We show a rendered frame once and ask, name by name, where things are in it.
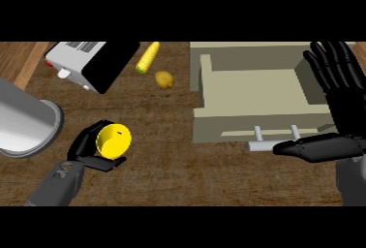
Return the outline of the beige cabinet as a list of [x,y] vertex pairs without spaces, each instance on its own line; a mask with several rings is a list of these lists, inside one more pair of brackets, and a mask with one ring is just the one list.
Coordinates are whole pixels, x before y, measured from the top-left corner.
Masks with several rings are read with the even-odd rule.
[[190,42],[190,90],[199,90],[201,56],[209,55],[215,71],[292,69],[310,42]]

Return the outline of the yellow corn cob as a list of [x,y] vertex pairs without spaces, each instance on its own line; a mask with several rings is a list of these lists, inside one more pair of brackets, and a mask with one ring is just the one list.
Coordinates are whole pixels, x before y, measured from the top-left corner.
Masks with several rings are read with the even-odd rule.
[[159,49],[161,49],[161,43],[152,42],[136,64],[136,71],[140,74],[146,74],[149,72],[152,63],[158,56]]

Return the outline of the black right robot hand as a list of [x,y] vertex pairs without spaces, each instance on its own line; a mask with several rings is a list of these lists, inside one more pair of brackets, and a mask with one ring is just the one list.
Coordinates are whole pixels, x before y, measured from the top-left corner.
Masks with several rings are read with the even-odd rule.
[[366,75],[345,42],[311,42],[302,52],[322,87],[336,132],[289,140],[273,154],[322,163],[366,154]]

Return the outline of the yellow potato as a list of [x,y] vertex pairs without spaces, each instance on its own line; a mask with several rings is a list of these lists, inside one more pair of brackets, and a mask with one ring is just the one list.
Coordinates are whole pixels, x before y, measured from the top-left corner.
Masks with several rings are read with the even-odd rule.
[[162,89],[170,88],[174,84],[174,77],[173,77],[171,73],[167,71],[158,71],[155,74],[155,79],[156,79],[156,83]]

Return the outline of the large grey pot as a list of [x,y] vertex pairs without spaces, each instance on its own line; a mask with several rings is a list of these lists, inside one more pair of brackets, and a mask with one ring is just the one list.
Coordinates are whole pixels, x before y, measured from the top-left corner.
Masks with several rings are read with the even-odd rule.
[[35,99],[0,78],[0,153],[16,159],[38,154],[56,140],[63,123],[60,106]]

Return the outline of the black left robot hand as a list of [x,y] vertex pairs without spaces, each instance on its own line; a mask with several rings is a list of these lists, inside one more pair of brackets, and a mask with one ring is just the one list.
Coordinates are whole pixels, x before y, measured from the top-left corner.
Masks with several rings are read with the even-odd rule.
[[112,124],[109,120],[100,120],[91,126],[82,129],[68,149],[68,160],[77,161],[85,167],[99,170],[111,171],[113,167],[124,163],[125,158],[119,157],[115,160],[96,156],[97,145],[96,139],[102,129]]

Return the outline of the beige open drawer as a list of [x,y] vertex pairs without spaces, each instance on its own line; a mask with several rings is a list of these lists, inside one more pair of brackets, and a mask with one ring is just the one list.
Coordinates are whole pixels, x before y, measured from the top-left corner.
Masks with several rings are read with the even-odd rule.
[[292,69],[215,71],[201,56],[201,106],[193,109],[193,142],[267,140],[336,131],[323,91],[305,62]]

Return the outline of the white and black toaster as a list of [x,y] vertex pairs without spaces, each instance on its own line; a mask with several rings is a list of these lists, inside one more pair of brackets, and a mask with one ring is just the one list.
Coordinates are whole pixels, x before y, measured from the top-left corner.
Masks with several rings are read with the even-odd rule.
[[136,41],[57,42],[44,58],[59,78],[105,94],[139,47]]

